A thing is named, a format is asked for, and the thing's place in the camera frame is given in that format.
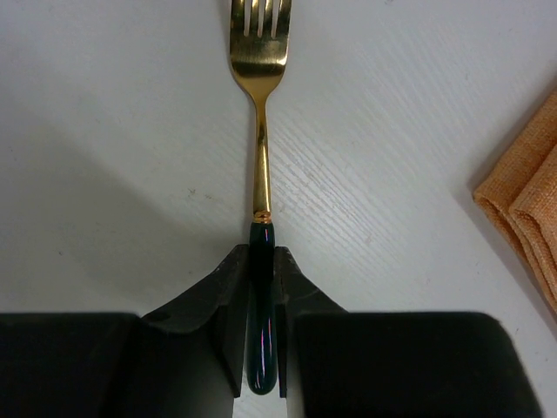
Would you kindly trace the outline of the gold fork black handle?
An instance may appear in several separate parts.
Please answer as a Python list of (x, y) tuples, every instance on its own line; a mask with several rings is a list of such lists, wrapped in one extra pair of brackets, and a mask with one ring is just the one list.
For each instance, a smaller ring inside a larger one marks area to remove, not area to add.
[(275, 232), (266, 103), (285, 74), (291, 12), (290, 0), (235, 0), (231, 3), (229, 57), (232, 75), (252, 100), (255, 110), (245, 360), (249, 388), (257, 395), (269, 394), (278, 380), (273, 290)]

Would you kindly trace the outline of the orange cloth napkin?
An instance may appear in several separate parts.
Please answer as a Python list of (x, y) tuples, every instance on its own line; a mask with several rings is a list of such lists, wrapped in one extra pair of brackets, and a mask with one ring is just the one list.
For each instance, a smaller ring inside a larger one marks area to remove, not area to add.
[(473, 200), (530, 266), (556, 308), (556, 92), (501, 156)]

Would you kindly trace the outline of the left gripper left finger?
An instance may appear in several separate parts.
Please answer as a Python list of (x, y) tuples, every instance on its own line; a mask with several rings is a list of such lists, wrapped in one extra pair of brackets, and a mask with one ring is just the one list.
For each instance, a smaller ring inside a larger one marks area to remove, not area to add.
[(142, 317), (171, 336), (204, 330), (232, 396), (241, 395), (248, 308), (247, 245), (237, 245), (218, 266), (178, 297)]

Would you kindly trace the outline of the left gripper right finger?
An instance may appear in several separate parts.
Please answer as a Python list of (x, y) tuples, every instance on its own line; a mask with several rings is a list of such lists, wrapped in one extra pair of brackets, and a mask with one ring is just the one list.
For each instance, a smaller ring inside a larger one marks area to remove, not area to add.
[(288, 341), (295, 318), (307, 313), (346, 313), (346, 310), (302, 273), (287, 247), (274, 249), (273, 262), (279, 396), (285, 399)]

